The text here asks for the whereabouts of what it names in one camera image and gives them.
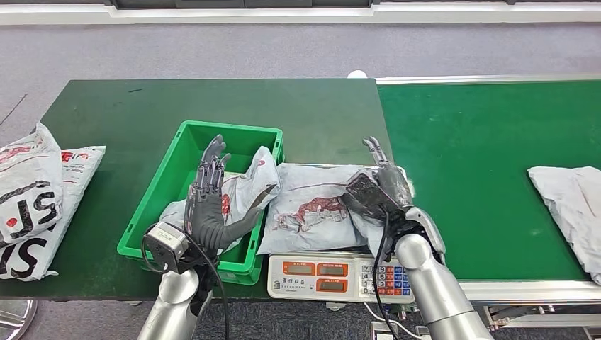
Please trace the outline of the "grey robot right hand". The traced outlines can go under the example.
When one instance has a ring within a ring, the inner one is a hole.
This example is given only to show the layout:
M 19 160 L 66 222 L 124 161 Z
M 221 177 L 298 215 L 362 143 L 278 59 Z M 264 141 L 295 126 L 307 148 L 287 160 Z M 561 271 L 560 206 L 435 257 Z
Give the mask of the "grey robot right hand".
M 388 159 L 375 137 L 364 138 L 362 142 L 369 149 L 378 167 L 375 178 L 379 186 L 398 206 L 412 205 L 411 185 L 403 171 Z

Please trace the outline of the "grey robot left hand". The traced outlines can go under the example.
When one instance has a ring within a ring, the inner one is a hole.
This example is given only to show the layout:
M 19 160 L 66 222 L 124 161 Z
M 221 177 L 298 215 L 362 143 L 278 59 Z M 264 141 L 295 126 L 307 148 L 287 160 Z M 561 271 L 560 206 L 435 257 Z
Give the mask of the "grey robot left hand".
M 223 178 L 229 154 L 223 136 L 216 135 L 203 151 L 196 176 L 189 186 L 184 209 L 184 231 L 204 249 L 227 248 L 232 242 L 251 232 L 263 210 L 261 204 L 276 188 L 267 184 L 252 196 L 249 208 L 240 220 L 225 224 L 223 216 Z

